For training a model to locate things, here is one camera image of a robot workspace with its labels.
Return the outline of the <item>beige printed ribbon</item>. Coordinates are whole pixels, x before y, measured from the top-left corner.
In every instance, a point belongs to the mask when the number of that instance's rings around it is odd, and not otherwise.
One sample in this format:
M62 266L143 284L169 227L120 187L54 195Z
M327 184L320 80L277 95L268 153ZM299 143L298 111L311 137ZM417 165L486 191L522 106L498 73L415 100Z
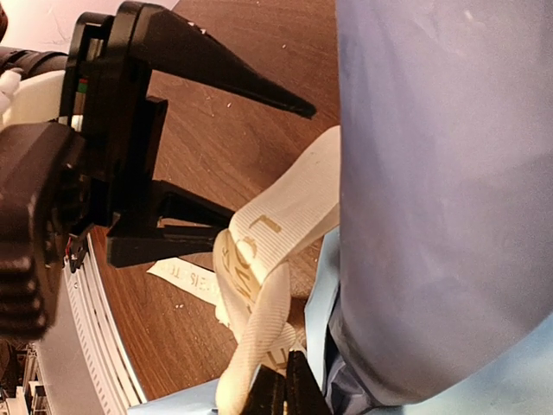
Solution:
M340 127L334 126L232 216L215 239L212 271L178 258L149 268L150 274L213 304L237 340L215 393L219 413L239 413L258 366L283 374L289 351L301 346L288 322L288 257L339 225L339 185Z

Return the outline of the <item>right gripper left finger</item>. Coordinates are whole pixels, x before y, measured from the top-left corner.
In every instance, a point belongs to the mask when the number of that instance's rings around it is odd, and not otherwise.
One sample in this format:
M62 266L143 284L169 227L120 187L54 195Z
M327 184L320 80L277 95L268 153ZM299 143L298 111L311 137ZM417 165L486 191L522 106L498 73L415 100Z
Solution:
M257 371L242 415L283 415L286 379L265 365Z

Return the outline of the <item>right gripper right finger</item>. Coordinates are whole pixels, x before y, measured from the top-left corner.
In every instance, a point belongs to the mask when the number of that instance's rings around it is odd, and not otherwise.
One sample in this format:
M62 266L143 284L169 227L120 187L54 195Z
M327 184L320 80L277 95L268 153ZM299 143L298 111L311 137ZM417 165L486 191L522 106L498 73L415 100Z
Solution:
M331 414L306 355L299 350L289 352L286 369L286 402L288 414Z

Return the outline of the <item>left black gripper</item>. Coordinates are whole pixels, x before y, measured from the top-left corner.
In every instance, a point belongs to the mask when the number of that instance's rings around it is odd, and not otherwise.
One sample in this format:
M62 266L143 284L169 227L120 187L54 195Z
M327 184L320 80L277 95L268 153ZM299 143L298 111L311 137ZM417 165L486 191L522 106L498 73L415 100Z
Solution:
M79 160L85 209L69 231L107 227L106 259L124 268L210 252L234 212L173 183L153 180L164 99L150 97L154 71L312 118L316 108L258 73L186 18L126 1L115 15L86 12L68 53L2 48L2 73L24 79L64 71L58 122L85 140Z

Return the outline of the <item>blue wrapping paper sheet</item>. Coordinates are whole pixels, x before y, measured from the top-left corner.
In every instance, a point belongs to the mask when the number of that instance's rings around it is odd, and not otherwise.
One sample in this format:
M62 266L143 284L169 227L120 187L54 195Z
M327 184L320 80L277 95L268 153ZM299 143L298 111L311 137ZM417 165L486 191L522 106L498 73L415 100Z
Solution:
M340 1L337 35L340 223L288 257L292 350L331 414L551 413L551 2ZM219 379L131 412L221 414Z

